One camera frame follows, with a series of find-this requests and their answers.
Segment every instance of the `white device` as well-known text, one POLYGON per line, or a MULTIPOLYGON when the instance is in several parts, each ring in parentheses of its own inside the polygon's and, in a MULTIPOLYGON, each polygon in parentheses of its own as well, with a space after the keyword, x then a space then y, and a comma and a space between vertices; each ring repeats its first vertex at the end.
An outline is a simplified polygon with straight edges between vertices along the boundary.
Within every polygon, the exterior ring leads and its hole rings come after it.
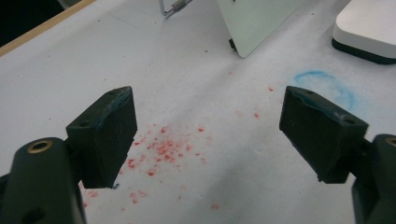
POLYGON ((374 63, 396 63, 396 0, 352 0, 336 19, 332 45, 374 63))

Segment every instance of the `screw hole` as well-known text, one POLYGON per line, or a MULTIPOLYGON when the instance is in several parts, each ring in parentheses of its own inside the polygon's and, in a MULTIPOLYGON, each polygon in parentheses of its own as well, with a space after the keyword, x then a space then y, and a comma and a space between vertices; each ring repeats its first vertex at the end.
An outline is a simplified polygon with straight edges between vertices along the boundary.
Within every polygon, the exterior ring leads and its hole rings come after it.
POLYGON ((348 124, 355 124, 355 120, 353 119, 344 119, 344 121, 348 124))
POLYGON ((47 142, 39 142, 37 144, 35 144, 32 149, 34 150, 39 150, 39 149, 43 149, 44 147, 47 147, 49 144, 47 142))
POLYGON ((50 147, 52 147, 51 141, 49 141, 49 140, 39 141, 39 142, 36 142, 36 143, 33 143, 32 145, 30 145, 27 148, 27 152, 36 154, 36 153, 43 152, 43 151, 49 149, 50 147))
POLYGON ((396 147, 396 138, 395 138, 395 137, 387 138, 386 141, 387 141, 387 143, 390 144, 391 146, 396 147))
POLYGON ((44 209, 37 207, 36 209, 30 210, 23 216, 22 223, 23 224, 36 224, 39 221, 43 220, 46 216, 46 212, 44 209))
POLYGON ((79 124, 79 127, 82 127, 82 128, 84 128, 84 127, 87 127, 89 124, 90 124, 90 122, 89 122, 89 121, 87 121, 87 120, 84 120, 84 121, 82 121, 82 122, 79 124))

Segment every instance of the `brass insert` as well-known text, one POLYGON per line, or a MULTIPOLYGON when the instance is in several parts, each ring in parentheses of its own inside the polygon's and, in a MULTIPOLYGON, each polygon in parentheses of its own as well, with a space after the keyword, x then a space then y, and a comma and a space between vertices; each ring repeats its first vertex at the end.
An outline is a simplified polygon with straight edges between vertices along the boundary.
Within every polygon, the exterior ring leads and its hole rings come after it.
POLYGON ((31 154, 36 154, 43 152, 52 147, 52 142, 50 140, 43 140, 35 142, 27 148, 27 152, 31 154))
POLYGON ((396 147, 396 137, 389 137, 386 139, 387 143, 393 147, 396 147))

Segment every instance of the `white tabletop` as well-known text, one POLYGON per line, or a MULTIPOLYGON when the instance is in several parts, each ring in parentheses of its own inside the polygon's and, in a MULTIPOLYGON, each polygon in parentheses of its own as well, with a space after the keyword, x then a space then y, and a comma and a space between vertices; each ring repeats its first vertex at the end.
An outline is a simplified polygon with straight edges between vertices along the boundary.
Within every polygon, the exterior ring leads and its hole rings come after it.
POLYGON ((287 85, 396 134, 396 66, 331 46, 347 1, 307 0, 246 59, 212 0, 165 20, 157 0, 97 0, 0 58, 0 172, 106 91, 132 86, 138 122, 117 189, 83 190, 89 223, 353 223, 278 129, 287 85), (172 160, 158 155, 164 145, 172 160))

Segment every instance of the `glass panel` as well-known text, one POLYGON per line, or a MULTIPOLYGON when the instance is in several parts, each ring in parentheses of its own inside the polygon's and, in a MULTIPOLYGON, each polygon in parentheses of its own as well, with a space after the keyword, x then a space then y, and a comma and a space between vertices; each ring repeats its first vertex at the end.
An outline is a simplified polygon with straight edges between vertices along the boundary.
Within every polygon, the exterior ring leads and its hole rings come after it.
POLYGON ((246 58, 304 0, 217 0, 236 49, 246 58))

